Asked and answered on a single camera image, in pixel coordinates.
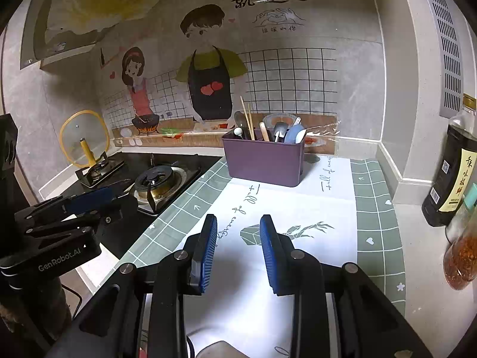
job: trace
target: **red heart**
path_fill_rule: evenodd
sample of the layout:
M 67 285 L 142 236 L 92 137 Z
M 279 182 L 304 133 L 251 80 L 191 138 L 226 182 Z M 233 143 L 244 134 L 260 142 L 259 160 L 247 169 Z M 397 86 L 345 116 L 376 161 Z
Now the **red heart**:
M 210 85 L 202 86 L 200 88 L 200 92 L 204 95 L 209 95 L 210 96 L 214 93 L 214 89 Z
M 212 82 L 212 89 L 214 90 L 214 92 L 216 92 L 217 90 L 220 90 L 221 88 L 223 88 L 224 85 L 221 83 L 221 82 Z

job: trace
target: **black stovetop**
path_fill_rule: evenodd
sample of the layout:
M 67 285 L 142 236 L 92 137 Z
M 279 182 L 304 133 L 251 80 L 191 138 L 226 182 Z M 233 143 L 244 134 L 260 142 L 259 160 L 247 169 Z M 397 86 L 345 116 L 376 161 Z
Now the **black stovetop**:
M 97 188 L 108 186 L 123 179 L 132 179 L 134 181 L 142 172 L 151 168 L 151 154 L 149 153 L 119 152 L 111 157 L 124 160 L 125 164 L 101 182 Z M 201 167 L 200 174 L 198 174 L 197 177 L 202 176 L 220 159 L 217 156 L 195 156 L 195 158 Z M 187 165 L 188 160 L 195 160 L 195 158 L 193 159 L 191 155 L 154 154 L 154 162 L 156 165 L 159 163 L 172 165 L 176 161 Z M 78 180 L 68 187 L 62 195 L 69 197 L 90 191 L 92 191 L 92 189 L 84 186 Z M 176 194 L 170 202 L 175 200 L 178 196 L 179 194 Z M 106 229 L 101 238 L 101 243 L 117 258 L 121 258 L 155 219 L 155 217 L 145 215 L 138 211 L 132 217 L 124 219 L 120 224 L 116 225 L 115 230 L 108 231 Z

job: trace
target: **green checkered mat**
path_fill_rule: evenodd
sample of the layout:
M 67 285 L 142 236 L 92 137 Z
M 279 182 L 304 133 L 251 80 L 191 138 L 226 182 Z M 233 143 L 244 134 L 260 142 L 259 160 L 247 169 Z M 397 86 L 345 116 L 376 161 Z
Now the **green checkered mat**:
M 404 257 L 391 196 L 376 160 L 351 160 L 358 221 L 358 265 L 404 315 Z
M 391 197 L 377 161 L 351 160 L 358 221 L 358 264 L 404 314 L 405 272 Z M 175 250 L 231 180 L 221 158 L 149 226 L 116 264 L 137 267 L 161 261 Z

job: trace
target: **stove burner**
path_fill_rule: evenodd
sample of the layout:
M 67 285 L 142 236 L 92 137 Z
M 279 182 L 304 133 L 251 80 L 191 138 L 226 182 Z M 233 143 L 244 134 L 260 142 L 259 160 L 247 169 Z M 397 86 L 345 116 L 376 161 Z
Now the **stove burner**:
M 182 168 L 179 168 L 179 167 L 168 167 L 168 168 L 171 170 L 171 177 L 170 177 L 172 179 L 171 187 L 164 193 L 158 193 L 158 192 L 155 192 L 156 190 L 153 190 L 151 186 L 151 194 L 156 204 L 170 197 L 171 195 L 173 195 L 180 187 L 182 187 L 185 184 L 185 181 L 187 180 L 187 173 Z M 136 179 L 136 183 L 134 185 L 136 188 L 136 190 L 134 191 L 134 196 L 136 197 L 140 208 L 153 212 L 147 200 L 147 186 L 146 187 L 140 186 L 141 190 L 139 190 L 137 186 L 138 180 L 139 178 Z
M 96 163 L 92 168 L 91 168 L 91 176 L 94 180 L 101 178 L 105 174 L 107 174 L 111 170 L 111 163 L 109 159 L 106 160 L 101 160 L 98 163 Z
M 106 155 L 106 152 L 101 154 L 99 161 L 88 168 L 86 174 L 84 170 L 86 168 L 80 168 L 75 173 L 78 177 L 78 180 L 89 189 L 96 187 L 99 183 L 101 183 L 104 179 L 108 178 L 113 172 L 119 169 L 124 164 L 124 160 L 118 160 L 114 158 L 109 158 Z
M 140 174 L 134 186 L 139 197 L 147 199 L 147 190 L 151 190 L 154 199 L 168 192 L 175 184 L 174 173 L 169 166 L 156 166 Z

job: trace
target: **cartoon girl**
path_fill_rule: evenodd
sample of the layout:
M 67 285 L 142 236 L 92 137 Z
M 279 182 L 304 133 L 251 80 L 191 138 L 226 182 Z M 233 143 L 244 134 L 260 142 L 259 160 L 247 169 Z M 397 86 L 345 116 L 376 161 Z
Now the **cartoon girl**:
M 144 54 L 139 47 L 132 47 L 123 57 L 123 73 L 121 78 L 127 86 L 133 102 L 134 113 L 133 125 L 140 133 L 150 133 L 156 130 L 159 116 L 154 114 L 149 107 L 147 97 L 146 78 L 141 77 L 144 71 Z

